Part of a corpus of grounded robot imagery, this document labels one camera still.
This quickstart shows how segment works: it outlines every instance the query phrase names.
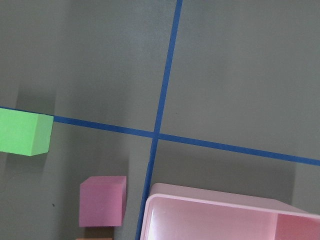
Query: gray surface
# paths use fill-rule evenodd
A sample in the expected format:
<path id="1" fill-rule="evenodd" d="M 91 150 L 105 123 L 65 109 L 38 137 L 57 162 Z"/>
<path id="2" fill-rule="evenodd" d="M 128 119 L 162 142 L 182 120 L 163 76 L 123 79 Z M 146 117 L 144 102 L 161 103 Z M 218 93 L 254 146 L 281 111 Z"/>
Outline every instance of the gray surface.
<path id="1" fill-rule="evenodd" d="M 0 106 L 152 131 L 175 1 L 0 1 Z M 161 132 L 320 159 L 318 1 L 184 0 Z M 151 139 L 61 123 L 0 152 L 4 239 L 83 237 L 79 185 L 127 175 L 133 239 Z M 159 141 L 152 182 L 320 214 L 319 167 Z"/>

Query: green cube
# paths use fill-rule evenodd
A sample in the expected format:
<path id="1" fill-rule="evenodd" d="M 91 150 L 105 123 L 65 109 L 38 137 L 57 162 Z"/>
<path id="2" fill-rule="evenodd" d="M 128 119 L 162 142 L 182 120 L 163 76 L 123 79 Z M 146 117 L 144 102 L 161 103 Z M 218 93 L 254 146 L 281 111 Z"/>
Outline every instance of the green cube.
<path id="1" fill-rule="evenodd" d="M 0 108 L 0 152 L 47 153 L 53 122 L 53 116 Z"/>

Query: cube front face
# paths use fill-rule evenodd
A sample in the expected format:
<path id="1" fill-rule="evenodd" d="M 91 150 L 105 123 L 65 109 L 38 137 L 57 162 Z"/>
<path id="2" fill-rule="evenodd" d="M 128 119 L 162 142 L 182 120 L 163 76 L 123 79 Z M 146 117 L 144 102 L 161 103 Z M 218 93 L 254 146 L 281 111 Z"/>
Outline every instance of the cube front face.
<path id="1" fill-rule="evenodd" d="M 47 153 L 53 116 L 0 108 L 0 151 L 33 156 Z"/>
<path id="2" fill-rule="evenodd" d="M 125 176 L 95 176 L 83 182 L 80 185 L 79 226 L 121 226 L 126 180 Z"/>

